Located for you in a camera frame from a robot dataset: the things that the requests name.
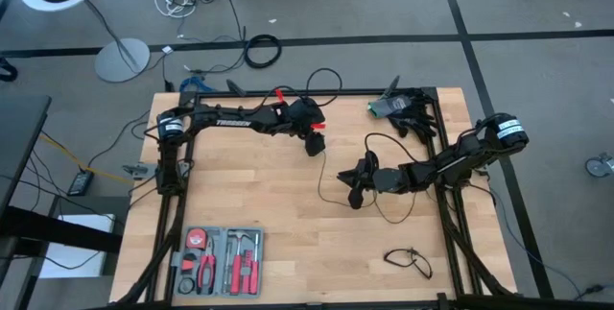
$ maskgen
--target tool kit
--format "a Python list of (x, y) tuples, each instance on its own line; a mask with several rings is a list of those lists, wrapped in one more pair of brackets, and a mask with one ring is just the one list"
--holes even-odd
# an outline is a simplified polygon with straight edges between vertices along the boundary
[(173, 254), (175, 295), (258, 298), (263, 234), (256, 227), (188, 227)]

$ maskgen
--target wooden table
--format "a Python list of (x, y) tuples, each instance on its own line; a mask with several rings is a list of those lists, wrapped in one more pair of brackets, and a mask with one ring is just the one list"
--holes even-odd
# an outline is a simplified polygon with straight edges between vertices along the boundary
[[(471, 127), (462, 90), (439, 88), (437, 92), (448, 138), (456, 141), (461, 131)], [(327, 199), (346, 202), (349, 188), (336, 175), (354, 168), (364, 156), (367, 133), (379, 131), (397, 137), (388, 120), (375, 120), (367, 113), (366, 103), (374, 98), (341, 96), (322, 108), (327, 160), (321, 193)], [(321, 102), (326, 99), (316, 97)], [(261, 100), (223, 98), (210, 99), (209, 103), (255, 107)], [(177, 103), (178, 94), (156, 94), (149, 125), (155, 124), (158, 113)], [(427, 158), (426, 148), (414, 134), (402, 143), (416, 158)], [(296, 137), (216, 128), (201, 131), (195, 146), (196, 165), (190, 177), (183, 226), (262, 227), (262, 295), (258, 299), (175, 297), (173, 305), (424, 300), (435, 299), (439, 292), (454, 297), (437, 204), (426, 193), (416, 194), (413, 213), (405, 222), (391, 225), (375, 206), (353, 210), (321, 200), (317, 187), (324, 155), (307, 156), (303, 141)], [(379, 156), (381, 167), (410, 162), (385, 138), (374, 136), (369, 139), (369, 147)], [(154, 163), (157, 158), (155, 141), (146, 139), (141, 161)], [(471, 181), (487, 187), (485, 179), (474, 177)], [(153, 187), (153, 183), (143, 186), (132, 198)], [(464, 189), (462, 194), (476, 253), (504, 286), (514, 290), (492, 200), (474, 188)], [(435, 198), (433, 188), (430, 195)], [(370, 199), (366, 195), (365, 203)], [(382, 211), (392, 220), (402, 218), (412, 200), (413, 194), (378, 197)], [(130, 288), (152, 255), (160, 204), (161, 197), (153, 193), (130, 210), (111, 300)], [(415, 269), (395, 267), (382, 259), (388, 250), (409, 247), (431, 262), (431, 280)], [(465, 290), (470, 290), (461, 253), (460, 264)], [(165, 263), (160, 268), (158, 298), (167, 266)]]

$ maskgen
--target red-handled pliers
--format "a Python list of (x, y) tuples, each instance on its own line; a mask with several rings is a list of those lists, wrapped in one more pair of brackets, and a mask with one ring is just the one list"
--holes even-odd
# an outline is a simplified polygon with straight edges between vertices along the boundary
[(213, 281), (215, 280), (215, 255), (213, 254), (213, 239), (207, 239), (207, 247), (201, 255), (201, 264), (197, 276), (197, 292), (201, 294), (202, 286), (207, 285), (207, 294), (213, 294)]

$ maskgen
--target black desk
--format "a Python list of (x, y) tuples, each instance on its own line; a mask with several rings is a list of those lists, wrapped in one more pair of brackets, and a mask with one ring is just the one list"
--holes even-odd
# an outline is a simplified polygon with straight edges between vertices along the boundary
[[(49, 242), (113, 253), (121, 246), (119, 234), (50, 217), (55, 213), (58, 197), (54, 198), (48, 215), (9, 205), (50, 104), (51, 98), (47, 96), (0, 96), (3, 116), (0, 127), (0, 286), (15, 255), (44, 256)], [(27, 306), (42, 263), (36, 261), (32, 265), (35, 267), (28, 271), (28, 283), (18, 297), (19, 308)]]

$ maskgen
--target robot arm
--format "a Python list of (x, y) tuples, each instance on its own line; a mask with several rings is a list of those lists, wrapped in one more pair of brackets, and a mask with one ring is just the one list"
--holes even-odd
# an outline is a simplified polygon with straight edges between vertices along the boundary
[[(481, 139), (478, 133), (482, 130)], [(473, 169), (518, 153), (527, 143), (529, 139), (516, 117), (497, 113), (479, 121), (474, 129), (462, 133), (456, 144), (430, 160), (380, 169), (377, 155), (366, 151), (354, 170), (339, 172), (337, 178), (352, 188), (348, 200), (352, 208), (359, 209), (364, 190), (404, 194), (426, 190), (438, 179), (442, 185), (456, 187), (471, 178)]]
[[(185, 130), (182, 118), (188, 116), (191, 123)], [(314, 156), (325, 148), (324, 136), (314, 131), (314, 127), (324, 119), (316, 102), (307, 97), (301, 97), (291, 105), (281, 101), (256, 108), (201, 105), (169, 109), (157, 116), (160, 151), (156, 178), (158, 193), (174, 195), (184, 190), (184, 175), (177, 165), (178, 149), (205, 128), (247, 128), (269, 135), (296, 135), (305, 141), (307, 154)]]

